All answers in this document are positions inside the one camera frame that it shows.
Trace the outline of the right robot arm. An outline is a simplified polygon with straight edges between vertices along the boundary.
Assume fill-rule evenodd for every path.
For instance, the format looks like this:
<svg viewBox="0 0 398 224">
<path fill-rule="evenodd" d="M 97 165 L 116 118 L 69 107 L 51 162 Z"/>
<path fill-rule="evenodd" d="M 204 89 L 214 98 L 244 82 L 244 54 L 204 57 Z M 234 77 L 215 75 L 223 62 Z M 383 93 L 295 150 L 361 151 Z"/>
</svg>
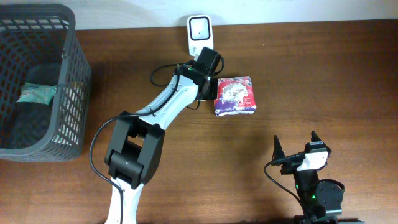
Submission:
<svg viewBox="0 0 398 224">
<path fill-rule="evenodd" d="M 336 218 L 342 214 L 341 203 L 345 187 L 333 179 L 320 179 L 318 171 L 327 166 L 331 149 L 311 132 L 311 140 L 304 150 L 286 156 L 279 139 L 274 136 L 274 150 L 270 165 L 281 166 L 282 175 L 292 175 L 295 181 L 296 194 L 278 182 L 277 186 L 293 194 L 302 208 L 303 214 L 293 217 L 294 223 L 338 223 Z"/>
</svg>

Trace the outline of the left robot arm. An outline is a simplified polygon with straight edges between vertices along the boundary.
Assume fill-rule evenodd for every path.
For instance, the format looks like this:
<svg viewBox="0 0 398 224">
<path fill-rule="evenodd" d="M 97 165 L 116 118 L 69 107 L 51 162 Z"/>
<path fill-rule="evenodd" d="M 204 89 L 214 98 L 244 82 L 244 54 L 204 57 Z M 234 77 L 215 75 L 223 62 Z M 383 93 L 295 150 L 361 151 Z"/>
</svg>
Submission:
<svg viewBox="0 0 398 224">
<path fill-rule="evenodd" d="M 194 101 L 215 99 L 218 66 L 224 66 L 223 57 L 205 47 L 195 60 L 174 66 L 170 83 L 146 107 L 115 117 L 104 159 L 113 185 L 107 223 L 136 222 L 142 189 L 160 164 L 167 127 Z"/>
</svg>

